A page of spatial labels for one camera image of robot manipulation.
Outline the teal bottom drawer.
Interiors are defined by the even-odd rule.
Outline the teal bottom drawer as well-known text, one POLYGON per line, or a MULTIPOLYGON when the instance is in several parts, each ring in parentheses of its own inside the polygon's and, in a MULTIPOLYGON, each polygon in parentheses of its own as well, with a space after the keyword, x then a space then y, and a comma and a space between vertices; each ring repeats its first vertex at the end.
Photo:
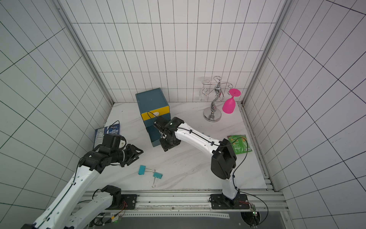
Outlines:
POLYGON ((151 141, 151 144, 153 147, 159 146, 160 143, 160 139, 161 139, 161 133, 158 131, 158 129, 154 126, 149 126, 146 128, 147 133, 149 134, 149 138, 151 141))

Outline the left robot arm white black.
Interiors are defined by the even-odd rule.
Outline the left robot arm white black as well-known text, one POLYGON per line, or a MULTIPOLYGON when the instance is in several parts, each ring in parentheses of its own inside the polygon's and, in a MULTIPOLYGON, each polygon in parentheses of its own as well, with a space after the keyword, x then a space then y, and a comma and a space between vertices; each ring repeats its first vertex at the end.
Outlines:
POLYGON ((72 211, 89 186, 112 165, 122 168, 139 159, 143 150, 127 143, 118 134, 105 134, 102 143, 86 153, 78 162, 68 185, 34 223, 24 229, 82 229, 104 210, 125 210, 129 207, 125 195, 118 187, 107 185, 100 194, 75 214, 72 211))

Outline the teal drawer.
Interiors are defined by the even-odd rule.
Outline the teal drawer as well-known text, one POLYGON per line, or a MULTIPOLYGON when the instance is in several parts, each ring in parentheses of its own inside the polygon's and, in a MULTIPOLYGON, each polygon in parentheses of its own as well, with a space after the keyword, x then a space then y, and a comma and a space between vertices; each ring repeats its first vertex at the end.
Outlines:
POLYGON ((153 114, 149 113, 149 118, 148 120, 144 121, 144 124, 146 127, 150 127, 150 126, 153 126, 154 122, 156 121, 156 119, 158 117, 162 117, 164 118, 165 120, 170 120, 171 119, 171 114, 170 113, 167 113, 167 114, 163 114, 163 115, 160 115, 160 116, 154 116, 153 114))
POLYGON ((151 141, 151 144, 153 147, 159 146, 160 143, 160 139, 161 139, 161 133, 158 131, 158 129, 154 126, 149 126, 146 128, 147 133, 149 134, 149 138, 151 141))

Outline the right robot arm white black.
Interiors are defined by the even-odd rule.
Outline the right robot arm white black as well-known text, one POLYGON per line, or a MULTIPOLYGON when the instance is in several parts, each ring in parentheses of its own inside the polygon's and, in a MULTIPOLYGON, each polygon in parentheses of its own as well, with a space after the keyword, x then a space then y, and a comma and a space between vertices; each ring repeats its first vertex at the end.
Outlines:
POLYGON ((165 152, 184 141, 210 157, 211 171, 222 181, 222 193, 212 195, 212 203, 224 209, 234 209, 239 204, 240 193, 231 179, 237 157, 228 139, 213 139, 196 131, 178 117, 168 121, 159 116, 154 122, 154 127, 161 134, 160 143, 165 152))

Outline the yellow top drawer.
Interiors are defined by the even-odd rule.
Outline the yellow top drawer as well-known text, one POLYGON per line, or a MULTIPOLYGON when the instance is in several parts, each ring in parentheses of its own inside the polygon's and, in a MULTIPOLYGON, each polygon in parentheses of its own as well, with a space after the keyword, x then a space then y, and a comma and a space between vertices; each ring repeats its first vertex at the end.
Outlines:
POLYGON ((141 117, 144 121, 146 121, 146 120, 149 120, 149 119, 152 119, 152 118, 155 118, 155 117, 159 117, 159 116, 162 116, 162 115, 165 115, 165 114, 168 114, 168 113, 170 113, 170 107, 169 106, 164 106, 164 107, 152 110, 152 111, 143 112, 141 114, 141 117))

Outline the teal shiny binder clip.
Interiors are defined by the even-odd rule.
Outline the teal shiny binder clip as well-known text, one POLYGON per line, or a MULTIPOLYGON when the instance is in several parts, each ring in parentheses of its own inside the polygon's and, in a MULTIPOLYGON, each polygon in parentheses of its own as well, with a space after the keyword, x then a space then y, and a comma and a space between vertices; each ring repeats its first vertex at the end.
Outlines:
POLYGON ((153 173, 153 177, 154 177, 154 180, 153 180, 152 187, 155 188, 156 187, 156 184, 158 183, 159 180, 162 179, 163 175, 161 173, 154 172, 153 173))

